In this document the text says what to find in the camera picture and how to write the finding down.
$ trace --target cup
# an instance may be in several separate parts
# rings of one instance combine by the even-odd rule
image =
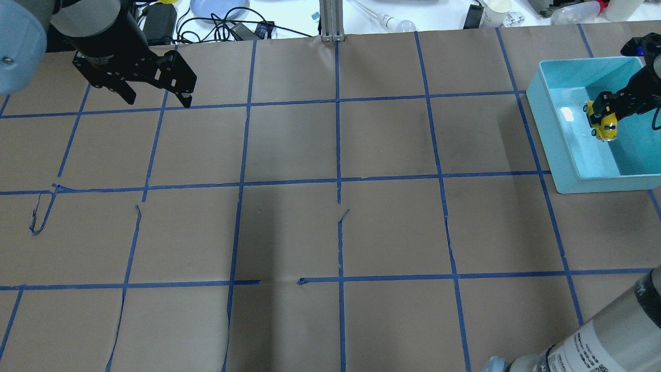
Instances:
[[[507,13],[512,10],[511,0],[481,0],[485,6],[483,28],[499,27]]]

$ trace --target white container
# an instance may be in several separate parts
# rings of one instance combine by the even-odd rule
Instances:
[[[603,15],[611,22],[626,21],[644,0],[611,0]]]
[[[511,0],[482,0],[485,6],[485,20],[483,28],[499,27],[507,13],[512,10]]]
[[[583,23],[598,16],[601,9],[598,1],[569,5],[553,12],[551,24]]]

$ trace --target plastic bottle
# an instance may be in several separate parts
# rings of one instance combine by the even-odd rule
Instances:
[[[583,23],[599,15],[601,6],[597,1],[588,1],[563,7],[551,15],[551,24]]]
[[[381,27],[392,32],[413,32],[415,31],[415,24],[409,20],[401,20],[389,16],[385,13],[379,13],[377,16]]]
[[[611,22],[626,21],[642,2],[643,0],[611,0],[603,15]]]

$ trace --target power adapter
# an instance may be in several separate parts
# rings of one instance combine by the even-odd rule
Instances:
[[[152,4],[147,6],[142,15],[145,16],[145,26],[142,32],[148,45],[168,45],[173,43],[172,33],[175,30],[176,9],[172,4]]]

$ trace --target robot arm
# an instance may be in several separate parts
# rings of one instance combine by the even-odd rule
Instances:
[[[650,33],[632,38],[621,51],[625,56],[645,58],[646,66],[616,93],[603,91],[584,107],[593,135],[611,141],[617,137],[617,122],[633,114],[645,114],[661,106],[661,35]]]
[[[128,12],[130,0],[0,0],[3,74],[0,93],[25,87],[46,50],[45,30],[52,23],[78,52],[73,65],[95,88],[107,87],[133,104],[136,92],[127,81],[142,81],[176,95],[190,107],[197,76],[175,50],[152,52]],[[20,15],[20,22],[13,20]],[[16,32],[22,24],[28,35]]]

